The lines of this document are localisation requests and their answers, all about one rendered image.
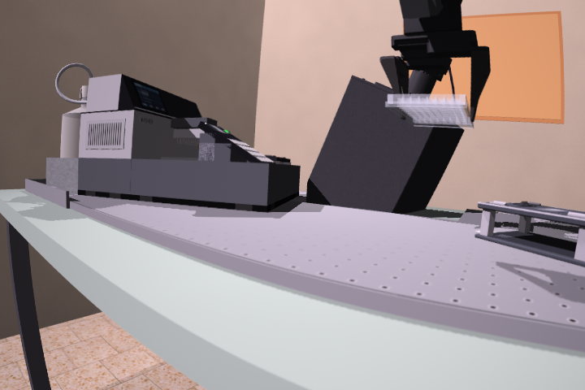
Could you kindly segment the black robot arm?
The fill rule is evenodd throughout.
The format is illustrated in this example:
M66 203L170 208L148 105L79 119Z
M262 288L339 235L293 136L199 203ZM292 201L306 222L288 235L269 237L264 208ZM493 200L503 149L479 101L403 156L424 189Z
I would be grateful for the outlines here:
M404 34L462 30L462 0L399 1ZM445 69L413 70L409 77L409 94L431 94L436 81L441 82L447 74L451 62L451 58L446 58Z

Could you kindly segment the grey curved hose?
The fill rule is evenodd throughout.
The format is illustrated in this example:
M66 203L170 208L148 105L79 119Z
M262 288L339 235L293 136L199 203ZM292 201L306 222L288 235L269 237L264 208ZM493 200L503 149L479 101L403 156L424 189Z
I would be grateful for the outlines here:
M71 103L75 103L75 104L86 104L87 101L76 101L76 100L72 100L68 97L66 97L65 95L62 94L60 88L59 88L59 78L60 76L63 74L63 72L65 72L68 68L70 67L82 67L84 68L88 73L89 73L89 77L93 78L93 73L90 71L90 69L88 67L86 67L84 64L80 64L80 63L73 63L73 64L68 64L66 67L64 67L57 75L57 78L55 80L55 87L57 89L58 94L61 96L61 98L63 98L64 100L71 102Z

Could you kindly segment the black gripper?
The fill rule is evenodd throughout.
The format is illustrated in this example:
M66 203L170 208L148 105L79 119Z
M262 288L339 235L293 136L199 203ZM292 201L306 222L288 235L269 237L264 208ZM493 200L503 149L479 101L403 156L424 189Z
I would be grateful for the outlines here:
M475 30L395 35L391 36L391 45L401 56L382 56L379 61L394 94L408 93L409 70L445 69L445 58L471 58L470 113L471 122L475 121L479 98L491 72L489 47L478 46Z

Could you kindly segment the white microplate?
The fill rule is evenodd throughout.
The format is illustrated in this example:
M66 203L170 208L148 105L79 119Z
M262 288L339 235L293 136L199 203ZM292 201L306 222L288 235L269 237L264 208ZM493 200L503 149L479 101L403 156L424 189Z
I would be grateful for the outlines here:
M385 107L415 127L474 129L465 94L388 94Z

